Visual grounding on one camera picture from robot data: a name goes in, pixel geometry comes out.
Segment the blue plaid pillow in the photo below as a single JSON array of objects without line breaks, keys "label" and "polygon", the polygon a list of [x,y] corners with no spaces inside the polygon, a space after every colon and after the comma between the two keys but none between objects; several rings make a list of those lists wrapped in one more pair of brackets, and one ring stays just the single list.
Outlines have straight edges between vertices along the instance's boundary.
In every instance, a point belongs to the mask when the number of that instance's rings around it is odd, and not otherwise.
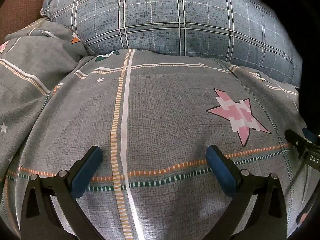
[{"label": "blue plaid pillow", "polygon": [[133,48],[221,59],[300,84],[302,58],[260,0],[44,0],[40,13],[97,54]]}]

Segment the grey patterned bed sheet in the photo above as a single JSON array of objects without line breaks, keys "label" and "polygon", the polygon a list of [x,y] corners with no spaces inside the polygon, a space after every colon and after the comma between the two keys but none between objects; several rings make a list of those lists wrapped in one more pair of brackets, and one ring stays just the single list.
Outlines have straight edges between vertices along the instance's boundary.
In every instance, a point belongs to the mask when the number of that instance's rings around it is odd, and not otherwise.
[{"label": "grey patterned bed sheet", "polygon": [[312,180],[284,137],[301,133],[298,90],[216,59],[120,49],[92,55],[47,19],[1,45],[1,218],[16,236],[32,174],[103,161],[78,202],[106,239],[202,239],[230,202],[205,160],[276,173],[293,233]]}]

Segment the brown headboard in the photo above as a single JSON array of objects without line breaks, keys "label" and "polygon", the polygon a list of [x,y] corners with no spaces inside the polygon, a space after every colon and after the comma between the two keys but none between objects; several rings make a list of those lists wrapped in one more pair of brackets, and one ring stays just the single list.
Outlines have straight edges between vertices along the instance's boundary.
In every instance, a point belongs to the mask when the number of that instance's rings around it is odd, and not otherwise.
[{"label": "brown headboard", "polygon": [[40,18],[44,0],[1,0],[1,42]]}]

